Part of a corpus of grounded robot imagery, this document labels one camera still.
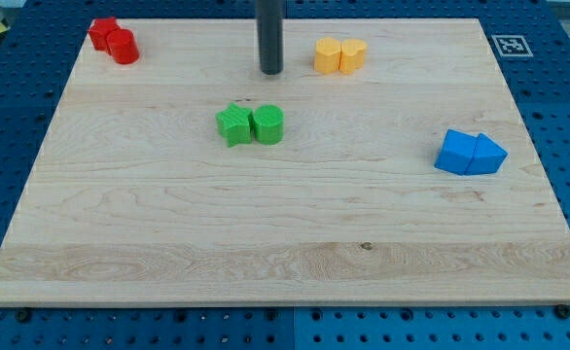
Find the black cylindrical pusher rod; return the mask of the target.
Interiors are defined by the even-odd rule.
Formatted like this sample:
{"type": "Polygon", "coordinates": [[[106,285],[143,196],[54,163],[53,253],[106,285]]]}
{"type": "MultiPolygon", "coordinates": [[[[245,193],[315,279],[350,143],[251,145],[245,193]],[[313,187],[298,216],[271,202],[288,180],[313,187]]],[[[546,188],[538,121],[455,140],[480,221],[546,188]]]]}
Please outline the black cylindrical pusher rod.
{"type": "Polygon", "coordinates": [[[267,75],[283,70],[283,11],[283,0],[255,1],[260,69],[267,75]]]}

